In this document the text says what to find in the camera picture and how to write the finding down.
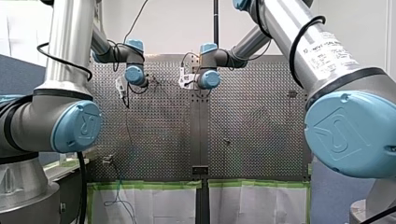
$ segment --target metal bracket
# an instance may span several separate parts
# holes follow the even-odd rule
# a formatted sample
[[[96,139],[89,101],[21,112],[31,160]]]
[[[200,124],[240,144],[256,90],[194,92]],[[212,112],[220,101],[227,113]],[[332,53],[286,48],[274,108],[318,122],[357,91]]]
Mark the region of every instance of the metal bracket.
[[[192,174],[193,175],[208,175],[209,168],[207,165],[192,166]]]

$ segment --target white cloth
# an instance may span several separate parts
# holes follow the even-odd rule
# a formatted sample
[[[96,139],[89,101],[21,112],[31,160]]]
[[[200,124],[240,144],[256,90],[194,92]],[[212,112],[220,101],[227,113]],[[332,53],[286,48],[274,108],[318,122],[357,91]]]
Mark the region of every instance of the white cloth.
[[[210,189],[211,224],[305,224],[309,188]]]
[[[133,223],[122,203],[104,206],[112,202],[117,191],[95,190],[92,195],[92,224]],[[195,224],[196,189],[121,189],[120,198],[137,223],[145,224]]]

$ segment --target black cable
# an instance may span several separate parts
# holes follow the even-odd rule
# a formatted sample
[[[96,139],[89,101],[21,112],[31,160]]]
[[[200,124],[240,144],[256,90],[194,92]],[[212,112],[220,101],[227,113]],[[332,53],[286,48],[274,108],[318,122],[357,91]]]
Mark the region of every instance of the black cable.
[[[81,212],[81,206],[82,206],[82,192],[79,194],[79,203],[78,203],[78,210],[77,210],[75,224],[78,224],[78,218],[79,218],[79,213]]]
[[[144,88],[142,91],[134,91],[134,90],[132,90],[132,87],[131,87],[131,85],[130,85],[129,83],[128,83],[128,88],[129,88],[129,90],[130,90],[131,92],[133,92],[134,94],[136,94],[136,95],[141,95],[141,94],[145,93],[145,92],[149,89],[149,85],[147,85],[147,87]]]
[[[361,224],[374,223],[375,221],[378,221],[379,219],[381,219],[383,217],[386,217],[386,216],[388,216],[388,215],[390,215],[392,213],[395,213],[395,212],[396,212],[396,206],[391,207],[391,208],[389,208],[389,209],[387,209],[387,210],[385,210],[385,211],[383,211],[383,212],[381,212],[381,213],[379,213],[379,214],[377,214],[377,215],[375,215],[373,217],[370,217],[369,219],[363,221]]]
[[[19,104],[26,104],[32,102],[33,95],[26,95],[19,99],[10,101],[7,105],[4,105],[0,110],[0,118],[8,111],[12,106],[19,105]]]
[[[257,23],[259,25],[260,30],[262,31],[263,34],[266,36],[271,37],[271,35],[265,31],[263,24],[262,24],[262,17],[260,16],[260,0],[256,0],[256,17],[257,17]]]
[[[296,71],[295,71],[295,66],[294,66],[294,61],[295,61],[295,56],[296,56],[296,51],[298,44],[300,43],[301,38],[303,38],[305,32],[311,27],[312,25],[315,25],[317,23],[326,23],[326,18],[324,16],[316,16],[314,17],[309,23],[304,25],[300,32],[297,34],[296,38],[293,41],[293,44],[291,45],[290,49],[290,56],[289,56],[289,65],[290,65],[290,71],[291,71],[291,76],[293,77],[294,81],[299,85],[301,88],[303,88],[303,85],[301,84],[299,78],[297,77]]]
[[[139,13],[138,13],[137,16],[136,16],[136,19],[134,19],[134,23],[132,24],[131,29],[129,30],[129,32],[128,32],[128,33],[126,34],[126,36],[124,37],[123,43],[125,43],[126,38],[128,38],[128,35],[129,35],[129,34],[132,32],[132,30],[134,29],[134,26],[136,25],[136,22],[137,22],[137,20],[139,19],[140,14],[142,14],[142,11],[143,11],[143,9],[145,8],[146,3],[147,3],[148,1],[149,1],[149,0],[146,0],[145,3],[143,3],[142,7],[140,8],[140,11],[139,11]]]
[[[47,52],[45,52],[45,51],[42,49],[42,48],[44,48],[44,47],[46,47],[46,46],[48,46],[48,45],[49,45],[49,43],[47,42],[47,43],[40,44],[39,46],[37,46],[38,52],[40,52],[40,53],[46,55],[47,57],[51,58],[53,61],[56,61],[56,62],[58,62],[58,63],[63,63],[63,64],[67,64],[67,65],[73,66],[73,67],[75,67],[75,68],[78,68],[78,69],[80,69],[80,70],[82,70],[82,71],[88,73],[88,81],[91,81],[93,75],[92,75],[92,72],[91,72],[88,68],[83,67],[83,66],[80,66],[80,65],[77,65],[77,64],[74,64],[74,63],[70,63],[70,62],[68,62],[68,61],[65,61],[65,60],[63,60],[63,59],[60,59],[60,58],[57,58],[57,57],[55,57],[55,56],[52,56],[52,55],[48,54]]]
[[[191,83],[196,82],[195,80],[189,81],[188,83],[184,83],[184,86],[187,87],[188,85],[190,85]]]
[[[233,57],[234,57],[235,59],[237,59],[237,60],[239,60],[239,61],[243,61],[243,62],[254,61],[254,60],[257,60],[257,59],[259,59],[260,57],[262,57],[262,55],[264,55],[264,54],[267,52],[267,50],[268,50],[268,49],[270,48],[270,46],[271,46],[271,43],[272,43],[272,39],[270,39],[270,41],[268,42],[267,48],[266,48],[259,56],[256,56],[256,57],[254,57],[254,58],[248,58],[248,59],[239,58],[238,56],[236,56],[235,54],[233,54],[233,51],[232,51],[232,50],[231,50],[231,54],[233,55]]]
[[[79,170],[81,171],[81,212],[79,215],[79,224],[85,223],[85,215],[87,213],[87,172],[85,169],[85,161],[82,152],[77,153],[78,162],[79,162]]]

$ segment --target wire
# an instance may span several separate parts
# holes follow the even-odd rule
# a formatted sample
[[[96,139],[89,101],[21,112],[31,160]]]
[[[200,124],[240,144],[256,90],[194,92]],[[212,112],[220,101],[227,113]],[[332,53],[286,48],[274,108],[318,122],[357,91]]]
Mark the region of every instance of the wire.
[[[134,91],[134,90],[132,90],[132,87],[131,87],[131,85],[130,85],[129,83],[128,83],[128,88],[129,88],[129,90],[130,90],[131,92],[133,92],[134,94],[136,94],[136,95],[141,95],[141,94],[145,93],[145,92],[149,89],[149,85],[147,85],[147,87],[144,88],[142,91]]]
[[[257,60],[257,59],[259,59],[260,57],[262,57],[262,55],[264,55],[264,54],[267,52],[267,50],[268,50],[268,49],[270,48],[270,46],[271,46],[271,43],[272,43],[272,39],[270,39],[270,41],[269,41],[268,44],[267,44],[267,48],[262,52],[262,54],[260,54],[259,56],[254,57],[254,58],[248,58],[248,59],[239,58],[238,56],[236,56],[235,54],[233,54],[233,51],[232,51],[232,50],[231,50],[231,54],[233,55],[233,57],[235,57],[235,59],[237,59],[237,60],[239,60],[239,61],[244,61],[244,62],[254,61],[254,60]]]
[[[381,213],[379,213],[379,214],[377,214],[377,215],[375,215],[373,217],[370,217],[369,219],[363,221],[361,224],[374,223],[375,221],[378,221],[379,219],[381,219],[383,217],[386,217],[386,216],[388,216],[388,215],[390,215],[392,213],[395,213],[395,212],[396,212],[396,206],[391,207],[391,208],[389,208],[389,209],[387,209],[387,210],[385,210],[385,211],[383,211],[383,212],[381,212]]]
[[[109,206],[112,206],[112,205],[114,205],[116,203],[121,203],[122,206],[125,208],[125,210],[128,212],[128,215],[131,218],[132,223],[137,224],[137,221],[136,221],[136,218],[135,218],[135,215],[134,215],[134,207],[129,202],[124,201],[124,200],[122,200],[120,198],[120,186],[122,184],[122,178],[121,178],[119,169],[117,169],[117,166],[116,166],[116,164],[114,162],[112,162],[111,164],[113,165],[113,168],[116,171],[116,175],[119,178],[119,183],[117,184],[117,192],[116,192],[116,197],[114,198],[114,200],[113,201],[104,202],[103,206],[104,207],[109,207]],[[128,209],[128,207],[125,204],[128,204],[131,207],[132,212]]]
[[[194,55],[195,57],[199,58],[198,54],[193,53],[193,52],[187,52],[187,53],[184,55],[183,59],[181,60],[181,66],[182,66],[182,67],[184,67],[184,60],[186,60],[186,57],[187,57],[188,55]]]
[[[85,169],[85,161],[82,152],[77,153],[79,170],[81,171],[81,212],[79,213],[79,224],[85,223],[85,215],[87,212],[87,172]]]
[[[149,0],[146,0],[145,3],[143,3],[142,7],[140,8],[140,11],[139,11],[139,13],[138,13],[137,16],[136,16],[136,19],[134,19],[134,23],[132,24],[131,29],[129,30],[129,32],[128,32],[128,33],[125,35],[125,37],[124,37],[123,43],[125,43],[126,38],[128,38],[128,35],[129,35],[129,34],[132,32],[132,30],[134,29],[134,26],[136,25],[136,22],[137,22],[137,20],[139,19],[140,15],[142,14],[142,11],[143,11],[143,9],[145,8],[146,3],[147,3],[148,1],[149,1]]]
[[[92,72],[91,72],[88,68],[83,67],[83,66],[80,66],[80,65],[76,65],[76,64],[74,64],[74,63],[70,63],[70,62],[68,62],[68,61],[65,61],[65,60],[63,60],[63,59],[57,58],[57,57],[52,56],[52,55],[48,54],[47,52],[45,52],[42,48],[48,46],[49,44],[50,44],[50,43],[47,42],[47,43],[40,44],[39,46],[37,46],[38,52],[40,52],[40,53],[46,55],[47,57],[51,58],[53,61],[56,61],[56,62],[58,62],[58,63],[63,63],[63,64],[67,64],[67,65],[73,66],[73,67],[75,67],[75,68],[78,68],[79,70],[82,70],[82,71],[88,73],[88,78],[87,78],[87,79],[88,79],[88,81],[91,81],[93,75],[92,75]]]
[[[293,77],[294,81],[299,85],[301,88],[304,88],[303,85],[301,84],[299,78],[297,77],[297,73],[295,71],[295,66],[294,66],[294,61],[295,61],[295,56],[297,52],[297,47],[298,44],[300,43],[301,38],[303,38],[305,32],[311,27],[312,25],[315,25],[317,23],[326,23],[326,18],[324,16],[316,16],[314,17],[309,23],[304,25],[300,32],[297,34],[296,38],[293,41],[293,44],[291,45],[290,49],[290,56],[289,56],[289,65],[290,65],[290,71],[291,71],[291,76]]]
[[[271,35],[265,31],[263,24],[262,24],[262,17],[260,15],[260,0],[256,0],[256,17],[257,17],[257,23],[259,25],[260,30],[262,31],[263,34],[266,36],[271,37]]]

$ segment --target black ring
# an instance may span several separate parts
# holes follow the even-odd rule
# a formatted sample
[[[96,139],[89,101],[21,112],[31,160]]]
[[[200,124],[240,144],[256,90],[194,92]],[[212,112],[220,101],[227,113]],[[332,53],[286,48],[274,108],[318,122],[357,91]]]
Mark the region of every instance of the black ring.
[[[10,146],[17,149],[18,151],[25,152],[25,150],[19,147],[18,144],[14,141],[14,138],[12,137],[12,133],[11,133],[12,118],[14,117],[15,112],[17,112],[17,109],[22,105],[23,104],[16,104],[8,110],[6,120],[4,121],[4,136]]]
[[[49,42],[48,43],[44,43],[44,44],[40,44],[39,46],[37,46],[36,49],[38,50],[38,52],[46,55],[47,57],[51,58],[53,61],[56,61],[56,62],[62,63],[62,64],[66,64],[66,65],[70,65],[70,66],[73,66],[73,67],[75,67],[75,68],[77,68],[79,70],[82,70],[82,71],[86,72],[88,74],[88,77],[87,77],[88,81],[90,81],[92,79],[93,74],[90,71],[90,69],[88,69],[88,68],[86,68],[84,66],[81,66],[81,65],[77,65],[75,63],[70,63],[70,62],[68,62],[66,60],[57,58],[57,57],[55,57],[53,55],[50,55],[49,53],[45,52],[42,48],[48,46],[49,44],[50,44]]]
[[[33,152],[33,153],[23,154],[23,155],[15,156],[15,157],[0,158],[0,165],[10,164],[10,163],[15,163],[15,162],[20,162],[20,161],[29,161],[29,160],[35,159],[37,157],[38,157],[38,152]]]
[[[293,77],[294,81],[297,83],[297,85],[299,85],[301,88],[303,88],[303,85],[301,84],[299,78],[297,78],[297,74],[295,71],[295,67],[294,67],[294,61],[295,61],[295,57],[296,57],[296,51],[297,51],[297,47],[298,44],[300,43],[301,38],[303,38],[305,32],[309,29],[309,27],[311,27],[312,25],[315,25],[317,23],[326,23],[326,18],[324,16],[316,16],[314,17],[309,23],[307,23],[306,25],[304,25],[300,32],[297,34],[296,38],[293,41],[293,44],[291,45],[291,49],[290,49],[290,56],[289,56],[289,65],[290,65],[290,71],[291,71],[291,76]]]
[[[262,33],[270,38],[271,35],[265,31],[265,29],[263,28],[263,24],[262,24],[262,17],[260,16],[260,0],[256,0],[256,18],[257,18],[257,23],[260,27],[260,30],[262,31]]]
[[[92,101],[93,97],[78,91],[66,91],[66,90],[55,90],[55,89],[39,89],[34,90],[33,95],[50,95],[50,96],[63,96],[63,97],[70,97],[76,98],[80,100],[89,100]]]
[[[345,86],[348,83],[351,83],[357,79],[363,78],[363,77],[370,77],[370,76],[375,76],[375,75],[386,75],[387,73],[380,69],[380,68],[363,68],[359,71],[356,71],[354,73],[342,76],[337,78],[334,82],[330,83],[329,85],[325,86],[324,88],[320,89],[317,93],[315,93],[306,103],[305,109],[308,110],[311,105],[313,105],[320,97],[333,92],[340,87]]]

